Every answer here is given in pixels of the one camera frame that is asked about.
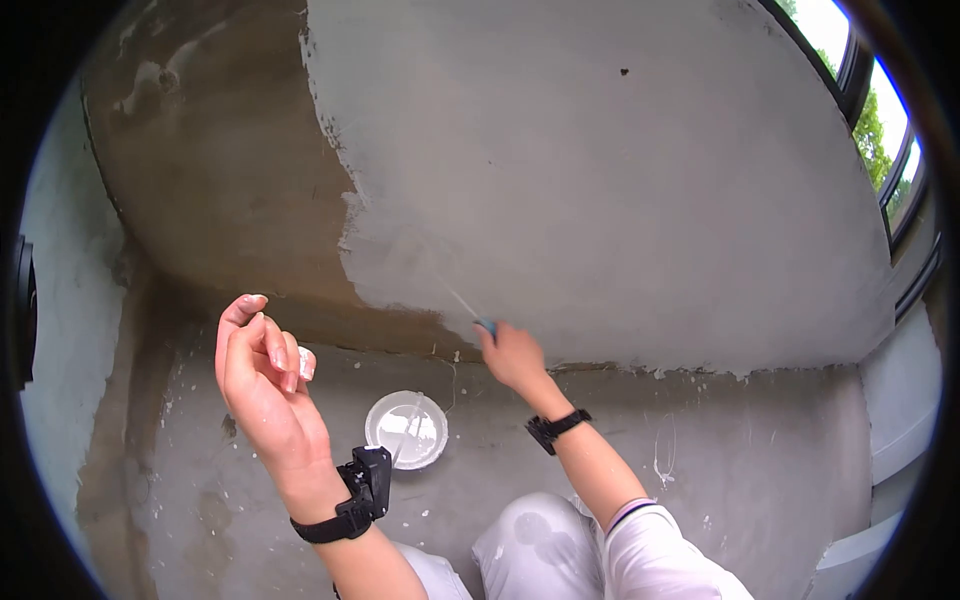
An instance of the hand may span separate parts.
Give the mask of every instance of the hand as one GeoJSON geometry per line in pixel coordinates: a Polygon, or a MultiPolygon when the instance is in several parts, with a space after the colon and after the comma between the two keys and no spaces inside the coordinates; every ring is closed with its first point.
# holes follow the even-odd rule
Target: hand
{"type": "Polygon", "coordinates": [[[264,296],[244,295],[224,311],[217,331],[217,384],[290,516],[316,523],[335,516],[334,507],[349,499],[349,492],[306,389],[317,359],[260,312],[266,304],[264,296]]]}
{"type": "Polygon", "coordinates": [[[496,322],[496,340],[480,324],[473,330],[480,336],[483,359],[500,383],[510,386],[521,396],[539,384],[545,376],[543,350],[526,329],[514,329],[505,321],[496,322]]]}

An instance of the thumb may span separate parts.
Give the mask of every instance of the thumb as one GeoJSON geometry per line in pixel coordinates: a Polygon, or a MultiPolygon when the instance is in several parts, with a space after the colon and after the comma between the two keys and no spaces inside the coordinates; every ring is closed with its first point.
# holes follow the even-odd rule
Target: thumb
{"type": "Polygon", "coordinates": [[[477,336],[480,338],[480,348],[483,349],[485,358],[491,352],[496,351],[496,343],[493,341],[493,336],[486,327],[479,323],[474,323],[473,330],[476,331],[477,336]]]}

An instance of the tree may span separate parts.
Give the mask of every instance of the tree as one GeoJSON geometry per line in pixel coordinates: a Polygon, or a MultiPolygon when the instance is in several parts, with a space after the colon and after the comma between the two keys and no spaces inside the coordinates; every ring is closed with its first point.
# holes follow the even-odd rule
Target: tree
{"type": "MultiPolygon", "coordinates": [[[[836,79],[837,69],[827,58],[827,53],[819,48],[817,54],[836,79]]],[[[883,179],[887,177],[890,167],[893,166],[893,160],[883,148],[883,122],[876,114],[876,91],[872,87],[867,92],[867,100],[863,103],[860,118],[853,127],[853,141],[856,142],[856,148],[863,156],[863,163],[867,167],[867,174],[874,185],[874,191],[879,190],[883,179]]],[[[910,180],[906,180],[906,184],[909,187],[910,180]]]]}
{"type": "Polygon", "coordinates": [[[897,223],[900,207],[903,206],[907,192],[910,191],[910,183],[911,181],[906,177],[900,178],[893,195],[890,197],[890,202],[887,203],[887,222],[890,223],[891,228],[897,223]]]}
{"type": "Polygon", "coordinates": [[[797,16],[797,0],[777,0],[777,4],[793,19],[797,16]]]}

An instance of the paint bowl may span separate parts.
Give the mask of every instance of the paint bowl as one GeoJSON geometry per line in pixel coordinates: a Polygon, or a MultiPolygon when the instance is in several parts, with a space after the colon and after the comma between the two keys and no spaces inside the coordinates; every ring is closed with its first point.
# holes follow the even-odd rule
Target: paint bowl
{"type": "Polygon", "coordinates": [[[382,445],[394,468],[416,470],[436,461],[448,435],[446,415],[422,392],[402,390],[380,398],[367,414],[367,444],[382,445]]]}

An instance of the wrist strap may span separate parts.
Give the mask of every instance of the wrist strap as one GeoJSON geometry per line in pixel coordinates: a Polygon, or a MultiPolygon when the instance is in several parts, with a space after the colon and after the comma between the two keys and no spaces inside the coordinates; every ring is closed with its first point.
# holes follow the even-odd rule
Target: wrist strap
{"type": "Polygon", "coordinates": [[[337,467],[350,492],[350,499],[338,504],[336,516],[320,523],[304,525],[290,517],[294,531],[310,543],[356,540],[371,524],[387,514],[390,504],[390,451],[383,446],[357,446],[353,460],[337,467]]]}
{"type": "Polygon", "coordinates": [[[546,450],[547,454],[550,456],[556,456],[557,450],[554,449],[553,443],[557,441],[557,438],[561,434],[570,430],[573,426],[585,421],[593,420],[593,417],[590,416],[584,409],[578,409],[567,415],[566,417],[549,421],[546,419],[541,419],[540,417],[533,417],[527,421],[527,431],[530,432],[530,435],[534,437],[534,440],[543,446],[543,449],[546,450]]]}
{"type": "Polygon", "coordinates": [[[330,543],[344,538],[356,540],[367,533],[373,524],[370,510],[360,506],[356,500],[354,497],[338,504],[337,515],[326,521],[303,525],[290,517],[290,524],[294,526],[294,530],[301,538],[310,543],[330,543]]]}

